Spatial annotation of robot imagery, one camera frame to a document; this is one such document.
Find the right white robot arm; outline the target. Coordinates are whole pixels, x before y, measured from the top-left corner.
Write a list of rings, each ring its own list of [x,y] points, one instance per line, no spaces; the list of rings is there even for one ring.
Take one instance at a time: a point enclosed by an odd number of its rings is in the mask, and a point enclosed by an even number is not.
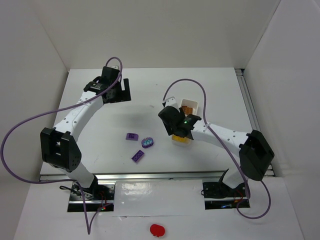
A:
[[[221,147],[235,164],[235,169],[227,170],[222,183],[231,189],[248,180],[263,180],[275,154],[258,130],[250,133],[230,130],[206,122],[199,116],[185,115],[182,109],[166,106],[159,114],[168,135],[186,137]]]

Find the purple curved lego brick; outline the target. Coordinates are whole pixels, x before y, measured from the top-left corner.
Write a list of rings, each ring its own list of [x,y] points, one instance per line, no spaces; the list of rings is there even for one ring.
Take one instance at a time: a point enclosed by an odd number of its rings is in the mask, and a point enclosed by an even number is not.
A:
[[[126,134],[125,139],[128,140],[128,141],[138,141],[139,140],[139,135],[137,133],[128,132]]]

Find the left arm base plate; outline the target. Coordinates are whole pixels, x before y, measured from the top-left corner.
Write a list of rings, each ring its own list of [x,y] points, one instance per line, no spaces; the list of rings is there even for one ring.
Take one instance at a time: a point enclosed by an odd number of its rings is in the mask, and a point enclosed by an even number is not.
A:
[[[101,212],[113,212],[114,211],[114,197],[116,184],[108,182],[104,185],[107,188],[106,193],[102,193],[101,191],[93,196],[87,192],[84,192],[84,199],[86,210],[88,212],[96,212],[98,208],[102,208]],[[61,190],[69,191],[69,200],[67,212],[69,213],[83,213],[83,198],[81,195],[81,191],[78,185],[75,183],[72,184],[72,187],[60,186]]]

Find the round purple flower lego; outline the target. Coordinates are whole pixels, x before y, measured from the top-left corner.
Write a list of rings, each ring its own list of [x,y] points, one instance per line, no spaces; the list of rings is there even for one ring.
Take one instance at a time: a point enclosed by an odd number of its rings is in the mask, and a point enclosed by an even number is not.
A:
[[[154,145],[154,140],[152,137],[146,137],[141,141],[141,146],[144,149],[150,148]]]

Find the brown lego brick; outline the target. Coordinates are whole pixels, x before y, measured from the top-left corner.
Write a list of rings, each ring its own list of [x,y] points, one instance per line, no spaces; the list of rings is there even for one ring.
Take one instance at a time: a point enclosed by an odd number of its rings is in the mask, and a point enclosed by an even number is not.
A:
[[[189,107],[189,106],[182,106],[181,107],[182,108],[182,110],[183,110],[183,112],[184,112],[184,114],[185,115],[190,115],[190,114],[193,114],[193,108],[192,107]]]

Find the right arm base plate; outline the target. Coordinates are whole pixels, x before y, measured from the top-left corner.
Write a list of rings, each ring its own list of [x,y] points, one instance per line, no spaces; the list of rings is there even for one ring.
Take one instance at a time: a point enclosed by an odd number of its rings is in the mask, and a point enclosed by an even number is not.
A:
[[[245,184],[230,188],[223,182],[203,182],[200,194],[204,197],[205,210],[222,210],[250,208],[250,202],[245,193]]]

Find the white divided plastic container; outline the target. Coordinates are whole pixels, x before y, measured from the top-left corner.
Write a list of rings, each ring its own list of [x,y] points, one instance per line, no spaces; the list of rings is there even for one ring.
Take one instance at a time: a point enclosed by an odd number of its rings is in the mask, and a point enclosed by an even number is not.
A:
[[[193,108],[193,114],[191,114],[191,115],[195,115],[195,116],[196,116],[196,115],[199,113],[199,110],[198,110],[198,108],[199,108],[199,103],[198,103],[197,101],[183,98],[183,99],[181,100],[181,103],[180,103],[179,107],[181,108],[182,106],[188,106],[188,107]],[[189,123],[189,122],[188,122],[188,115],[185,115],[185,118],[184,118],[184,120],[182,121],[182,126],[183,126],[183,127],[186,127],[188,123]],[[189,144],[183,144],[183,143],[178,143],[178,142],[173,141],[173,140],[172,140],[172,136],[171,136],[171,142],[172,142],[174,145],[176,145],[176,146],[188,147],[188,146],[191,144],[192,140],[190,140],[190,143],[189,143]]]

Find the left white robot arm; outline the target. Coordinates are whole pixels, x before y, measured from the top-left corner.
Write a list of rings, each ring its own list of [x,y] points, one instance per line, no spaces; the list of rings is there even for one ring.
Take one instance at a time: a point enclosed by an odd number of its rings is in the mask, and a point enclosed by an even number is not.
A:
[[[131,100],[129,80],[125,78],[121,81],[120,78],[119,69],[104,66],[101,75],[84,87],[77,106],[53,128],[45,127],[40,133],[43,162],[78,182],[91,195],[104,188],[82,164],[77,141],[87,123],[103,105]]]

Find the light yellow lego brick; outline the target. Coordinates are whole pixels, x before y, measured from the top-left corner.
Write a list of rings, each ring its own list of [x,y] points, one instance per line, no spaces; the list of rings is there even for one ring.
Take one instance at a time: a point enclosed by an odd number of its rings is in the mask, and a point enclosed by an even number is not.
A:
[[[180,143],[180,144],[189,144],[190,143],[190,139],[188,139],[187,137],[180,137],[177,135],[172,135],[171,138],[174,142]]]

